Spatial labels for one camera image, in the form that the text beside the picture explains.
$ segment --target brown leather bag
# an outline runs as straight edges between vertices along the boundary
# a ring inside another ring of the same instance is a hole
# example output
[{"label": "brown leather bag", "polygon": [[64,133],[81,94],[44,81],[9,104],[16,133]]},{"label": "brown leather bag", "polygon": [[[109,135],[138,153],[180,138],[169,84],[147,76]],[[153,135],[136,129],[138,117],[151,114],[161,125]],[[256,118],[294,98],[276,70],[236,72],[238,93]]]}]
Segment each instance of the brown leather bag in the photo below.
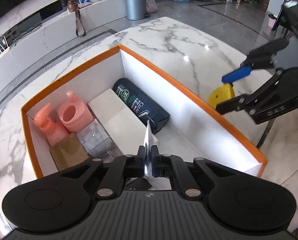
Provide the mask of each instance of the brown leather bag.
[{"label": "brown leather bag", "polygon": [[82,24],[82,20],[81,20],[81,14],[80,14],[80,9],[79,6],[76,2],[76,0],[68,0],[68,10],[69,12],[76,12],[76,36],[79,37],[79,21],[81,22],[82,28],[83,28],[83,34],[81,35],[82,37],[84,37],[87,32],[85,31],[83,24]]}]

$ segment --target leather strap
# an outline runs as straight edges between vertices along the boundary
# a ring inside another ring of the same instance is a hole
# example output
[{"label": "leather strap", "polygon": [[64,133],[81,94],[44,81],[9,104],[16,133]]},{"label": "leather strap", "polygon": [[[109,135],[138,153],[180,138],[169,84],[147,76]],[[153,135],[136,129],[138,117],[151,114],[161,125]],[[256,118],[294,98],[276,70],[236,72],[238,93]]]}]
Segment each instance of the leather strap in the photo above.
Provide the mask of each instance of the leather strap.
[{"label": "leather strap", "polygon": [[84,37],[87,34],[87,32],[85,31],[85,28],[83,27],[81,14],[80,14],[80,9],[79,9],[78,5],[76,6],[76,8],[77,8],[76,9],[76,36],[79,37],[79,21],[78,20],[80,20],[81,26],[83,28],[83,34],[81,35],[81,37]]}]

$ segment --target handbag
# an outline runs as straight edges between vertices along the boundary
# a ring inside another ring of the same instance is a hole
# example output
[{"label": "handbag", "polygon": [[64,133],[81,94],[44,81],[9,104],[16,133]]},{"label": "handbag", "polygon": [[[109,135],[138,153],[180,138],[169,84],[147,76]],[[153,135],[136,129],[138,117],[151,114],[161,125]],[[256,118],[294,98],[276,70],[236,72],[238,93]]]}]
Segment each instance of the handbag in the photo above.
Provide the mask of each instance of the handbag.
[{"label": "handbag", "polygon": [[147,12],[148,13],[154,13],[154,12],[158,11],[158,6],[157,6],[155,0],[146,0],[146,4],[147,4]]},{"label": "handbag", "polygon": [[78,6],[76,0],[68,0],[68,10],[69,10],[69,12],[76,12],[76,36],[79,37],[79,20],[80,20],[82,28],[83,28],[83,34],[81,36],[84,37],[87,34],[87,32],[85,31],[85,28],[83,27],[80,9],[79,9],[79,6]]}]

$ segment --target yellow object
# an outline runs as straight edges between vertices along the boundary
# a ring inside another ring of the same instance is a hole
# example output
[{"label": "yellow object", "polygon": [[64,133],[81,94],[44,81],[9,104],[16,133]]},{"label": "yellow object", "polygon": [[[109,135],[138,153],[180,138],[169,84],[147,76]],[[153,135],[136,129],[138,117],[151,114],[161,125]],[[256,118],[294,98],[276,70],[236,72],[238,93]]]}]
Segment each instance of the yellow object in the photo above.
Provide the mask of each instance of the yellow object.
[{"label": "yellow object", "polygon": [[221,87],[215,89],[208,98],[208,105],[212,108],[216,109],[217,104],[225,102],[231,98],[234,98],[234,90],[231,84],[226,83],[223,84]]}]

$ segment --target green logo on bottle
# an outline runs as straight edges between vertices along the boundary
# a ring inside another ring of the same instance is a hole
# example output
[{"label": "green logo on bottle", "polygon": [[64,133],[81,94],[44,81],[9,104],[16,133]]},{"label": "green logo on bottle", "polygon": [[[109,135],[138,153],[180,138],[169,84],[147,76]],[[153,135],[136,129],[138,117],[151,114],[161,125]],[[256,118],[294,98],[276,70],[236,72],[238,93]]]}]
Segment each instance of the green logo on bottle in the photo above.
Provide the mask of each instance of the green logo on bottle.
[{"label": "green logo on bottle", "polygon": [[126,102],[126,100],[127,100],[128,97],[129,97],[129,91],[128,91],[127,89],[122,90],[121,93],[120,93],[120,97],[121,97],[121,99],[122,99],[123,101]]}]

